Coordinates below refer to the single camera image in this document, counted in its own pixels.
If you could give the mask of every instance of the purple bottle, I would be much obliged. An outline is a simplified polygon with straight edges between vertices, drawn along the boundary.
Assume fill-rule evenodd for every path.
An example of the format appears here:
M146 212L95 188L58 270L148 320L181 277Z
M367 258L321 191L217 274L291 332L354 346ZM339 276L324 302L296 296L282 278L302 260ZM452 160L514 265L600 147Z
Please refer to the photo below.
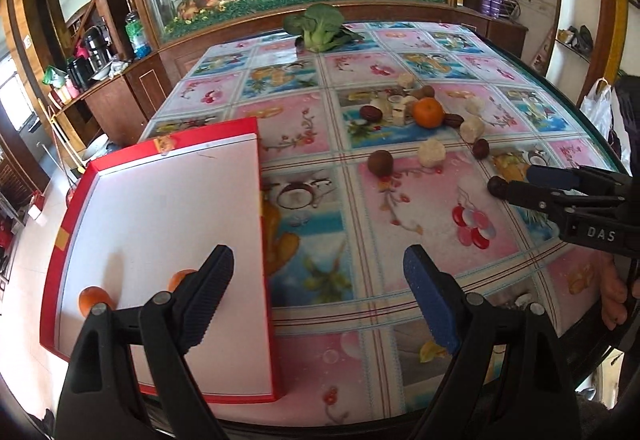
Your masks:
M502 0L491 0L491 17L495 19L500 17L501 9L502 9Z
M491 15L491 2L492 0L482 0L482 7L480 13L484 15Z

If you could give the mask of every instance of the window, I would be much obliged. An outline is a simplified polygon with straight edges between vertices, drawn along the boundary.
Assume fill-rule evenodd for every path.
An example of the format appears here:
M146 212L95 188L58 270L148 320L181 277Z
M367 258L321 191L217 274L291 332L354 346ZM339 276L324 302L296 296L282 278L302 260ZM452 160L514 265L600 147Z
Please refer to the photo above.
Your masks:
M20 131L31 118L33 107L11 57L0 62L0 102L15 130Z

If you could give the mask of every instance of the orange fruit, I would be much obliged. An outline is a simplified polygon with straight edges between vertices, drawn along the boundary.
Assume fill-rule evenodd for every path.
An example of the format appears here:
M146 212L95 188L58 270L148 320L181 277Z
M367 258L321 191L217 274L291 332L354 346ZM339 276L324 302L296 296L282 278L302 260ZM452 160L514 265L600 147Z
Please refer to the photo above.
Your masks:
M435 129L444 121L444 109L435 98L424 98L414 103L414 120L421 127Z
M105 303L112 310L116 306L109 294L99 286L90 286L82 290L78 296L78 308L80 309L82 317L87 317L91 308L98 303Z
M171 279L169 280L169 284L166 286L166 289L169 292L173 292L176 288L178 288L180 281L182 281L187 276L187 274L192 274L194 272L197 272L197 270L187 269L187 270L180 270L180 272L176 272L171 276Z

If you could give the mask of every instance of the tiled floor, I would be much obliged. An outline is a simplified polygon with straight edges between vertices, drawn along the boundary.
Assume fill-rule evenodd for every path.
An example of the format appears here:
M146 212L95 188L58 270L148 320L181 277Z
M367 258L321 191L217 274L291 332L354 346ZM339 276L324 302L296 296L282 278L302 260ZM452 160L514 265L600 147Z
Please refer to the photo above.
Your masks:
M66 211L65 177L55 170L45 192L43 213L29 219L16 239L13 267L0 316L0 373L24 409L43 417L54 412L66 374L66 362L38 342L40 304L53 244Z

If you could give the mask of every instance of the brown ball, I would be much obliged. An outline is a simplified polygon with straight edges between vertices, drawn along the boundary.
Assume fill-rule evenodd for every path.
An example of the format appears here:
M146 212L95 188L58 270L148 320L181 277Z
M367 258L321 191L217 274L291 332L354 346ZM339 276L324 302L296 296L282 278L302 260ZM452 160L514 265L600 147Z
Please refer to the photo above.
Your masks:
M464 121L465 119L460 115L456 115L455 113L445 113L442 123L448 127L452 127L453 129L458 129Z
M391 176L394 172L394 158L389 151L375 151L367 159L367 168L378 178Z
M473 153L476 160L484 160L489 156L489 142L487 142L484 138L479 138L476 140L476 143L473 146L471 152Z
M411 93L411 96L414 96L418 100L423 98L434 98L436 96L436 90L431 86L422 86L420 89L416 89Z
M382 120L382 111L374 105L363 105L360 108L360 118L370 123L380 122Z
M509 184L507 180L500 178L500 176L490 178L486 184L486 189L489 191L489 194L495 198L499 198L500 200L506 199L508 187Z

